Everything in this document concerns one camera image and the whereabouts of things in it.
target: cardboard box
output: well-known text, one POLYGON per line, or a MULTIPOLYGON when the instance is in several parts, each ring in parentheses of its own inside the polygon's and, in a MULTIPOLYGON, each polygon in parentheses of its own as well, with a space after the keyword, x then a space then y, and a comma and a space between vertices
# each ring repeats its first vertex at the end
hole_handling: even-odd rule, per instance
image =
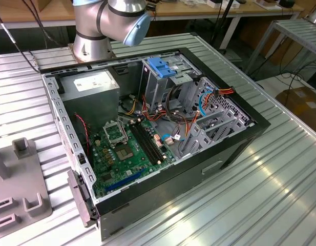
MULTIPOLYGON (((33 0, 33 3, 37 9, 37 11, 41 12, 43 8, 46 7, 46 5, 50 2, 51 0, 33 0)), ((26 0, 26 3, 30 6, 31 9, 31 3, 29 0, 26 0)), ((22 10, 27 10, 27 6, 21 1, 21 0, 0 0, 0 6, 6 6, 6 7, 11 7, 11 8, 16 8, 16 9, 22 9, 22 10)))
MULTIPOLYGON (((276 100, 284 105, 286 95, 287 90, 278 94, 276 100)), ((291 89, 286 108, 316 132, 316 93, 310 88, 291 89)))

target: yellow wire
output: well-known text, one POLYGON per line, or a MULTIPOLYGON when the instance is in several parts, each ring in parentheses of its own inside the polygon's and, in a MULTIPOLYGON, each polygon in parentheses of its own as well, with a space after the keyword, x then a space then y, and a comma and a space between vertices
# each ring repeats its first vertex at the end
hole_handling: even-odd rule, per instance
POLYGON ((133 107, 132 107, 132 109, 128 112, 128 113, 125 113, 125 115, 131 115, 131 114, 133 114, 134 113, 134 111, 135 111, 135 104, 136 104, 136 99, 134 100, 134 103, 133 103, 133 107))

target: sticker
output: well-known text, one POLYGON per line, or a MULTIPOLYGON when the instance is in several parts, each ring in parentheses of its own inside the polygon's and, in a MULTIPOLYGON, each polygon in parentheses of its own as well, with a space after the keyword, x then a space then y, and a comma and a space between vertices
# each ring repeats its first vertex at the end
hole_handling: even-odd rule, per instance
POLYGON ((308 106, 310 106, 312 109, 316 109, 316 103, 314 103, 313 101, 307 101, 306 103, 307 103, 308 106))
POLYGON ((74 84, 78 91, 86 91, 98 87, 108 87, 114 83, 107 72, 102 72, 94 76, 75 79, 74 84))
POLYGON ((306 97, 306 94, 303 91, 295 91, 296 95, 299 97, 306 97))
POLYGON ((180 140, 180 135, 175 134, 174 139, 176 139, 176 140, 180 140))

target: aluminum extrusion table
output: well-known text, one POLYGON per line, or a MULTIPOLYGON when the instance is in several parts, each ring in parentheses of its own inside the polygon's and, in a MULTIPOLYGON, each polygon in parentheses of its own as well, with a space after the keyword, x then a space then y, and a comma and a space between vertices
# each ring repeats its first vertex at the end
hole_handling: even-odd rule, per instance
MULTIPOLYGON (((105 241, 105 245, 316 245, 316 134, 198 36, 114 42, 117 56, 188 47, 271 123, 228 168, 105 241)), ((74 64, 68 48, 35 51, 43 68, 74 64)), ((0 55, 0 147, 36 142, 53 214, 0 245, 100 245, 84 228, 67 183, 70 168, 41 77, 19 54, 0 55)))
POLYGON ((281 34, 279 35, 274 45, 271 47, 266 57, 268 57, 270 54, 272 54, 275 51, 275 49, 277 48, 277 46, 280 44, 281 40, 283 40, 285 36, 291 38, 293 41, 297 42, 298 44, 302 45, 304 48, 308 50, 308 52, 306 52, 306 54, 304 55, 304 58, 302 58, 303 62, 309 55, 310 53, 309 51, 316 54, 316 25, 315 24, 305 19, 273 21, 269 25, 264 36, 262 37, 255 51, 251 55, 248 65, 245 69, 245 73, 248 73, 251 67, 255 64, 255 61, 258 55, 260 54, 269 36, 272 34, 274 30, 280 31, 281 34))

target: blue plastic clip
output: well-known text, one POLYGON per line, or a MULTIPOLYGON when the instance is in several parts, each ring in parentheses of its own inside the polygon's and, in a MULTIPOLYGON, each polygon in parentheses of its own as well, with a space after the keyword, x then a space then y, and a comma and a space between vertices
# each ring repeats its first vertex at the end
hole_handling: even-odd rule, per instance
POLYGON ((159 74, 161 78, 167 78, 176 75, 176 72, 167 65, 161 58, 148 58, 150 66, 159 74))

